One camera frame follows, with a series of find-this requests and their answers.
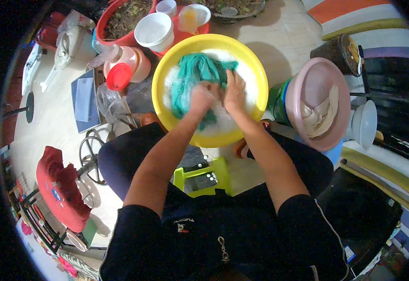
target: soapy water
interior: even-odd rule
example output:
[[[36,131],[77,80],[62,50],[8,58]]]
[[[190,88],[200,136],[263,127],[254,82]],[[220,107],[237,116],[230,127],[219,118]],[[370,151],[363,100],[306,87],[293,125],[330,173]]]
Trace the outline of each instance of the soapy water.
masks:
[[[245,109],[251,114],[256,105],[256,99],[258,98],[258,87],[256,86],[256,78],[253,71],[242,61],[232,56],[230,53],[220,49],[206,49],[201,51],[206,54],[210,59],[220,62],[232,62],[237,61],[239,65],[235,71],[245,81]],[[178,79],[179,66],[172,67],[164,80],[165,92],[162,97],[163,104],[166,108],[172,109],[172,87],[173,82]],[[225,134],[233,131],[237,128],[235,121],[232,119],[228,111],[223,107],[221,100],[217,99],[212,106],[211,110],[217,119],[216,123],[205,124],[205,127],[201,131],[196,131],[201,135],[215,136],[219,134]]]

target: teal cloth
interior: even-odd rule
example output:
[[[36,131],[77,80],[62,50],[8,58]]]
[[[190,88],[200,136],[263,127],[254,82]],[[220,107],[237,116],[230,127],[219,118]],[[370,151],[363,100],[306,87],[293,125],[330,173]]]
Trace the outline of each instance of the teal cloth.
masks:
[[[189,111],[190,96],[192,89],[202,81],[219,83],[220,87],[226,88],[226,70],[234,71],[238,62],[218,62],[210,59],[202,53],[192,53],[185,55],[179,61],[178,78],[172,86],[172,112],[177,119]],[[214,124],[217,121],[212,110],[208,110],[200,125],[199,130],[205,126]]]

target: orange stripe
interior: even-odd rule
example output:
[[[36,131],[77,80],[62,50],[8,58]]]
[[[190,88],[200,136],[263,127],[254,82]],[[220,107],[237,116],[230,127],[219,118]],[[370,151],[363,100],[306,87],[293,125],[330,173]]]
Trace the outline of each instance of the orange stripe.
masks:
[[[308,14],[320,24],[323,24],[362,8],[389,3],[388,0],[325,0],[309,9]]]

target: red cushion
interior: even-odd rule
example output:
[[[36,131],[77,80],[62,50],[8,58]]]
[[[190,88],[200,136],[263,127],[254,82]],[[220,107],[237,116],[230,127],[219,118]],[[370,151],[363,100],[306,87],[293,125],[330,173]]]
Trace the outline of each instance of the red cushion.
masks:
[[[45,147],[37,165],[36,177],[39,192],[53,215],[72,231],[83,231],[91,208],[81,198],[73,164],[64,168],[61,150]]]

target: hand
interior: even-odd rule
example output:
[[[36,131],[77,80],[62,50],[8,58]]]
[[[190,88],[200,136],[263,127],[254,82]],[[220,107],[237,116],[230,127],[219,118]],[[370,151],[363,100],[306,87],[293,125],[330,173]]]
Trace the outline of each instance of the hand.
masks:
[[[231,70],[226,70],[228,76],[228,85],[226,87],[223,104],[230,114],[245,110],[245,81]]]
[[[209,81],[196,85],[192,90],[189,112],[204,115],[216,101],[219,87],[218,83],[212,84]]]

